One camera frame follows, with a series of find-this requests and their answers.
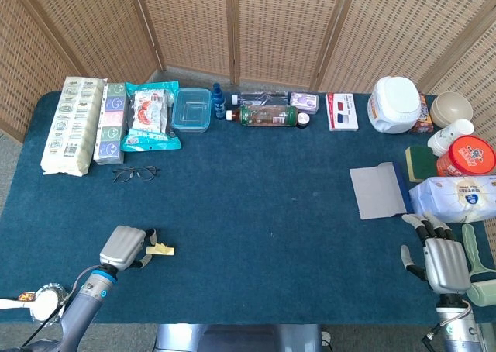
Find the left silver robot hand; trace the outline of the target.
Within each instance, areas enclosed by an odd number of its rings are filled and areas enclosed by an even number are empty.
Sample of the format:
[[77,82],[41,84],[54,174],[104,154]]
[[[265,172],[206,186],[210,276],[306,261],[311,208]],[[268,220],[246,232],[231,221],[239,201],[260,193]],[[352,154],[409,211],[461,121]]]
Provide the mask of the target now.
[[147,266],[152,259],[151,254],[145,254],[141,259],[137,259],[147,240],[152,246],[157,243],[155,229],[143,230],[131,226],[117,226],[99,254],[100,264],[113,266],[117,271]]

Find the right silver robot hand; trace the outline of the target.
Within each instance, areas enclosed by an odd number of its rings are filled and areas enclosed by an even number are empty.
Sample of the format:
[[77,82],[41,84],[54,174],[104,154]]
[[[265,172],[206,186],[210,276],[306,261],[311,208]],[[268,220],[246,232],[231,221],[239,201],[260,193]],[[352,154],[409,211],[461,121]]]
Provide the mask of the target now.
[[470,276],[463,246],[453,230],[430,212],[423,215],[404,214],[402,220],[413,227],[424,257],[420,267],[412,260],[408,246],[400,249],[406,271],[429,283],[436,294],[462,295],[470,288]]

